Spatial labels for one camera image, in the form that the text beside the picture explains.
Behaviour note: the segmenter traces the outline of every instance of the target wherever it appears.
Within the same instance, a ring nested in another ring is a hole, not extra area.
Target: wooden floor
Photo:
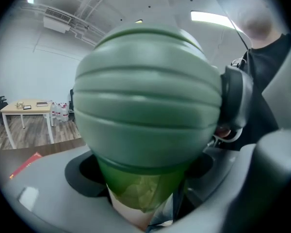
[[[8,123],[18,149],[50,144],[47,122],[42,115],[24,116],[25,129],[22,128],[20,116],[11,116],[11,120],[8,120]],[[76,124],[72,120],[60,122],[54,119],[52,133],[55,143],[81,137]],[[8,149],[12,149],[12,146],[4,125],[0,124],[0,150]]]

